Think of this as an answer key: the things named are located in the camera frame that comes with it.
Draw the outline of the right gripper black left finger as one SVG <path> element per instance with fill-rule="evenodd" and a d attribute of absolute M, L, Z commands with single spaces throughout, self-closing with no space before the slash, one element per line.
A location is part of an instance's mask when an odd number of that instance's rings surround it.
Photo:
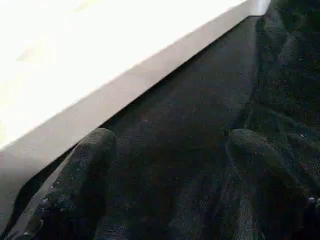
<path fill-rule="evenodd" d="M 115 133 L 85 136 L 28 202 L 10 230 L 12 240 L 91 240 L 104 214 Z"/>

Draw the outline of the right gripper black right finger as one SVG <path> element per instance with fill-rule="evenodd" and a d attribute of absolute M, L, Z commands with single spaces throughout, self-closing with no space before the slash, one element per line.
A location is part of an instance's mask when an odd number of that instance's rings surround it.
<path fill-rule="evenodd" d="M 320 238 L 320 195 L 267 138 L 249 129 L 233 129 L 225 150 L 266 240 Z"/>

